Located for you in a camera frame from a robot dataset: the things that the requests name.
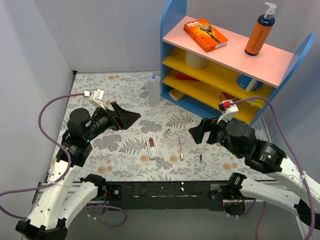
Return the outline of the clear handle small screwdriver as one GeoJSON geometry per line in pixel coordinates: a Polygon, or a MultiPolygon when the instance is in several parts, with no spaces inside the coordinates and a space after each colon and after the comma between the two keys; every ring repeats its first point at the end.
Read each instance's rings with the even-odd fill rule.
{"type": "Polygon", "coordinates": [[[180,161],[183,161],[184,160],[184,154],[183,154],[183,149],[182,149],[182,143],[181,143],[180,136],[178,136],[178,143],[179,143],[179,158],[180,158],[180,161]]]}

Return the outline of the white remote control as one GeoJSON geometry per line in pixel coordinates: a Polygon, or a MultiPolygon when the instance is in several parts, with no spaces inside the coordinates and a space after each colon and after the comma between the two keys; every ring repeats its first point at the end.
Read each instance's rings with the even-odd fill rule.
{"type": "Polygon", "coordinates": [[[147,135],[145,137],[147,152],[150,160],[155,160],[160,157],[158,145],[155,135],[147,135]]]}

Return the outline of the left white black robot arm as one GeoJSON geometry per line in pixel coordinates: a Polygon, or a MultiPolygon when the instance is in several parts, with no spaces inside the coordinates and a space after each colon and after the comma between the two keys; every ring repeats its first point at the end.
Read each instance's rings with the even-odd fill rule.
{"type": "Polygon", "coordinates": [[[141,114],[111,103],[112,110],[98,107],[93,114],[77,108],[69,115],[61,149],[56,155],[49,187],[42,193],[36,207],[15,229],[28,240],[64,240],[71,222],[92,199],[101,200],[107,190],[105,179],[96,174],[83,178],[80,187],[68,197],[76,176],[92,151],[91,141],[111,129],[127,130],[141,114]]]}

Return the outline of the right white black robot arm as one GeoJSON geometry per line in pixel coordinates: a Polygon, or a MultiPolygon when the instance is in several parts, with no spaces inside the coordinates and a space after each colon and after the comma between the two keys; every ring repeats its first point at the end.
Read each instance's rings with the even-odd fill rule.
{"type": "Polygon", "coordinates": [[[234,172],[225,186],[214,193],[224,199],[254,198],[287,210],[306,225],[311,225],[312,207],[298,167],[275,144],[256,138],[255,130],[245,122],[225,122],[217,118],[203,118],[189,130],[196,144],[209,133],[207,144],[219,143],[246,166],[280,182],[286,189],[272,187],[234,172]]]}

